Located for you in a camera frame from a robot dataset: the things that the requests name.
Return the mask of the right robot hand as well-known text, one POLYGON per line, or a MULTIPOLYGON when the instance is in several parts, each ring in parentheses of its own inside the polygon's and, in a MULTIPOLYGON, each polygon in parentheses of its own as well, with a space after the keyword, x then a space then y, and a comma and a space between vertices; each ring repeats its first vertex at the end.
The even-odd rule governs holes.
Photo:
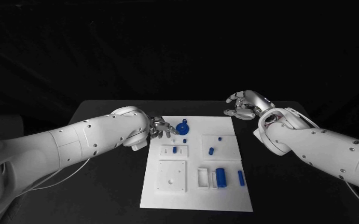
POLYGON ((268 110, 275 108, 274 103, 252 90, 233 93, 225 102, 228 104, 233 102, 235 106, 233 109, 223 110, 223 114, 245 121, 261 117, 268 110))

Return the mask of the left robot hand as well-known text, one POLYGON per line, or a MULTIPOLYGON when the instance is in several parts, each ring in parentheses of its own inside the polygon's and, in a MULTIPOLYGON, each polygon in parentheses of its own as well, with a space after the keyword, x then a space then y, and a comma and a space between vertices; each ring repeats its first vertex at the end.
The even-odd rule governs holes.
POLYGON ((176 128, 167 123, 161 116, 150 117, 150 139, 163 138, 166 136, 170 138, 171 135, 178 135, 176 128))

